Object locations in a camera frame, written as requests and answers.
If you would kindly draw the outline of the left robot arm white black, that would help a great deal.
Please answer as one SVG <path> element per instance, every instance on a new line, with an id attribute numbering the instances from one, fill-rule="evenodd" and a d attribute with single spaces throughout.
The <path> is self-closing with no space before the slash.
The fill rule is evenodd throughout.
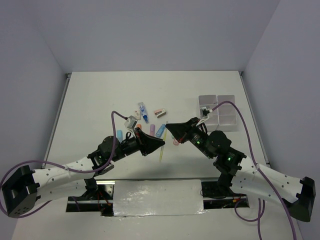
<path id="1" fill-rule="evenodd" d="M 34 206 L 45 206 L 63 197 L 84 196 L 91 200 L 99 192 L 95 177 L 112 170 L 114 162 L 136 152 L 147 156 L 164 145 L 162 139 L 135 128 L 133 135 L 122 142 L 107 136 L 97 150 L 65 165 L 51 163 L 48 168 L 31 169 L 27 163 L 20 163 L 1 181 L 3 211 L 10 218 L 23 218 L 33 214 Z"/>

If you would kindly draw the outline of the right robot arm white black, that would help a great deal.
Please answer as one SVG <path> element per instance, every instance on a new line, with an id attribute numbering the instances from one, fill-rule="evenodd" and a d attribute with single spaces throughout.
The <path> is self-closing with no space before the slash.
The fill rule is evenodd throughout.
<path id="1" fill-rule="evenodd" d="M 168 123 L 166 128 L 181 144 L 190 142 L 221 173 L 217 190 L 223 196 L 231 193 L 255 196 L 286 206 L 291 217 L 310 222 L 316 197 L 315 181 L 278 172 L 254 163 L 244 153 L 232 148 L 231 140 L 221 130 L 206 133 L 197 126 L 199 118 L 185 123 Z"/>

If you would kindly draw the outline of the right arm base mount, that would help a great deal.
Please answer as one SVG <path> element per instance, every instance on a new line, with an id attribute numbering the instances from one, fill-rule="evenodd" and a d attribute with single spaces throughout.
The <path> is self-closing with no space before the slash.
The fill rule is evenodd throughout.
<path id="1" fill-rule="evenodd" d="M 202 181 L 200 195 L 203 198 L 203 208 L 212 209 L 232 209 L 238 203 L 238 208 L 249 208 L 249 202 L 245 194 L 222 193 L 216 181 Z"/>

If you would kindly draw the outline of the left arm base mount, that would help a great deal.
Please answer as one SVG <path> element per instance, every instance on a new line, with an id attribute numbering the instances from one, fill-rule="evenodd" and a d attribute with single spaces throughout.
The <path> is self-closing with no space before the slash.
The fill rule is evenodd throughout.
<path id="1" fill-rule="evenodd" d="M 113 197 L 115 182 L 98 183 L 98 191 L 88 198 L 70 196 L 67 199 L 67 213 L 97 213 L 102 217 L 113 217 Z"/>

